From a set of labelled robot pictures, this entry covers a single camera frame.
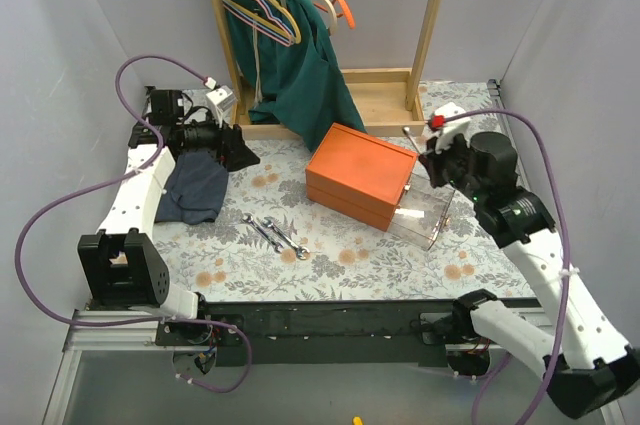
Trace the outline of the aluminium frame rail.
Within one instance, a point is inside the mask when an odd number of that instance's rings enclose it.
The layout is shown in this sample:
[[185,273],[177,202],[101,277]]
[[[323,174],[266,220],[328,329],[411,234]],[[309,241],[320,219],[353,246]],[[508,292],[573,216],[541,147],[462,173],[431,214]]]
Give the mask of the aluminium frame rail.
[[154,345],[155,320],[109,327],[70,326],[42,423],[62,424],[85,351],[142,351]]

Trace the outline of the steel ratchet wrench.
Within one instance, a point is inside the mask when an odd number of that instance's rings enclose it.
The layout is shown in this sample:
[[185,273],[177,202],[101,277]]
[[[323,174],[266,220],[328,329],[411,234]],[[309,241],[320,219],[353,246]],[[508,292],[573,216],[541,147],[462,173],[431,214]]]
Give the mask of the steel ratchet wrench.
[[251,226],[265,241],[269,243],[271,248],[276,252],[280,253],[282,250],[282,244],[275,240],[264,228],[260,225],[252,214],[247,213],[243,216],[242,221]]

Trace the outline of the orange drawer box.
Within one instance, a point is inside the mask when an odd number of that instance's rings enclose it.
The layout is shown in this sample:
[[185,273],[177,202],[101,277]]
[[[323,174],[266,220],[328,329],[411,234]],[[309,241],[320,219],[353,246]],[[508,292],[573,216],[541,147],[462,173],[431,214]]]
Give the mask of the orange drawer box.
[[335,123],[305,169],[307,197],[387,231],[416,161],[413,151]]

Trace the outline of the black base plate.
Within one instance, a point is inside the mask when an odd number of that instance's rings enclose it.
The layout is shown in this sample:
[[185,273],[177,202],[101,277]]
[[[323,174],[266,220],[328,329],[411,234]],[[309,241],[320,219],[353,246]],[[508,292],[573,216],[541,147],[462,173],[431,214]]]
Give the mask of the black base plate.
[[199,315],[217,321],[167,324],[158,346],[213,346],[218,365],[413,363],[449,367],[463,376],[490,368],[487,340],[454,326],[453,300],[202,302]]

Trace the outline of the wooden clothes rack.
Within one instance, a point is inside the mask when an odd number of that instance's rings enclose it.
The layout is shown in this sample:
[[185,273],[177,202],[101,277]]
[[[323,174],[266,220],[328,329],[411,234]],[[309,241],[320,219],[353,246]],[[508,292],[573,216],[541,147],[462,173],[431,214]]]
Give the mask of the wooden clothes rack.
[[[210,0],[219,37],[237,102],[232,106],[230,122],[241,126],[248,139],[285,139],[294,134],[281,125],[253,124],[249,109],[253,87],[241,76],[231,41],[223,0]],[[375,136],[399,136],[407,126],[419,133],[425,124],[419,96],[427,52],[442,0],[428,0],[413,65],[410,69],[373,68],[342,71],[367,131]]]

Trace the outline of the steel combination wrench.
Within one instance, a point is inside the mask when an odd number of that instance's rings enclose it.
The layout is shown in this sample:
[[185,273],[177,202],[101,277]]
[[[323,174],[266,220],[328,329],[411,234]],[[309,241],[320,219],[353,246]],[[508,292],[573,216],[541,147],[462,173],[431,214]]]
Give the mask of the steel combination wrench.
[[428,154],[429,150],[425,141],[419,142],[418,137],[414,136],[408,126],[402,128],[403,134],[410,141],[413,148],[419,154]]

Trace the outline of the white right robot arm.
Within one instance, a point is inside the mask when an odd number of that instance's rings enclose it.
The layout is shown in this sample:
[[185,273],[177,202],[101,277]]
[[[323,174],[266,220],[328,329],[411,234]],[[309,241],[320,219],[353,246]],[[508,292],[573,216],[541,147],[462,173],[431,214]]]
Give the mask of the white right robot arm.
[[500,345],[548,382],[547,395],[567,417],[580,418],[639,385],[639,352],[612,325],[578,275],[563,264],[562,240],[549,211],[518,185],[518,155],[509,138],[458,129],[440,131],[420,161],[434,187],[450,185],[474,206],[475,218],[526,279],[550,321],[549,334],[479,289],[452,305],[433,330],[464,342]]

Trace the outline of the clear plastic drawer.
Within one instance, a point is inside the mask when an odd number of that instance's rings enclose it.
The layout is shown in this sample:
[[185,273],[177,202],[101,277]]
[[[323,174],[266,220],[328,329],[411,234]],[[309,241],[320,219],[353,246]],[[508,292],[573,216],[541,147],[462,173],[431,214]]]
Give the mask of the clear plastic drawer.
[[412,173],[387,232],[430,250],[444,227],[453,197],[452,188],[432,188],[428,178]]

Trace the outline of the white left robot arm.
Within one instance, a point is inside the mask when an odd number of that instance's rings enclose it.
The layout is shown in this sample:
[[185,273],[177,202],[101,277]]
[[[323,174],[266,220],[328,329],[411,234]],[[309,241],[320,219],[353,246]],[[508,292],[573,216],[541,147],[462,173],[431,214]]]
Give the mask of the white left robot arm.
[[180,318],[178,332],[193,345],[211,337],[213,322],[198,311],[196,293],[171,282],[153,243],[154,226],[214,222],[230,174],[260,162],[241,127],[225,120],[233,91],[221,86],[205,98],[206,105],[186,108],[188,98],[178,90],[148,90],[149,110],[128,142],[128,177],[97,232],[82,236],[77,247],[97,304]]

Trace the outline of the green shorts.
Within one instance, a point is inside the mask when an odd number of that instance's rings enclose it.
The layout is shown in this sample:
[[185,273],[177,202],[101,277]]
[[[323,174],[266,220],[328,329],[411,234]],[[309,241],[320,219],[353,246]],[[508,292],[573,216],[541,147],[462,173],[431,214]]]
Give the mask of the green shorts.
[[335,123],[365,132],[319,11],[311,0],[286,0],[286,5],[301,32],[301,42],[290,47],[226,13],[240,72],[259,88],[247,111],[250,122],[280,124],[299,135],[310,151]]

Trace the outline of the steel open-end wrench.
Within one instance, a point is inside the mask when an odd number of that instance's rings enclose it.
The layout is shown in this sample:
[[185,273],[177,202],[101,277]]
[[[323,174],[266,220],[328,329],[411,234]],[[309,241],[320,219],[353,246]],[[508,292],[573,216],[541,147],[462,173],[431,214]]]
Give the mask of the steel open-end wrench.
[[310,257],[310,251],[306,247],[296,243],[274,221],[272,221],[271,219],[263,219],[262,225],[274,232],[279,238],[281,238],[295,252],[295,255],[298,259],[307,260]]

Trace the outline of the floral table mat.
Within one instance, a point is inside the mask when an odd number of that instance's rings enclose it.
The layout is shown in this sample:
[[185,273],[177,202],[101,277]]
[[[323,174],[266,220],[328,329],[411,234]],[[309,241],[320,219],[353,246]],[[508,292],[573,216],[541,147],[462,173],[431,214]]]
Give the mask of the floral table mat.
[[[211,301],[448,299],[485,288],[504,298],[531,289],[454,191],[447,219],[425,251],[310,201],[299,140],[254,140],[260,164],[231,175],[213,223],[160,223],[154,244],[174,283]],[[276,253],[242,218],[271,219],[310,251],[307,260],[274,232]]]

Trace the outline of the navy blue cloth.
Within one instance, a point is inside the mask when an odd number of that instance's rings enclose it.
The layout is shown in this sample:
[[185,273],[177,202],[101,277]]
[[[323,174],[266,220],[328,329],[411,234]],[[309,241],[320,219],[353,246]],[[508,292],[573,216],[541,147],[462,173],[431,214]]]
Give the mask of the navy blue cloth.
[[180,155],[166,182],[156,223],[213,223],[226,196],[229,172],[207,151]]

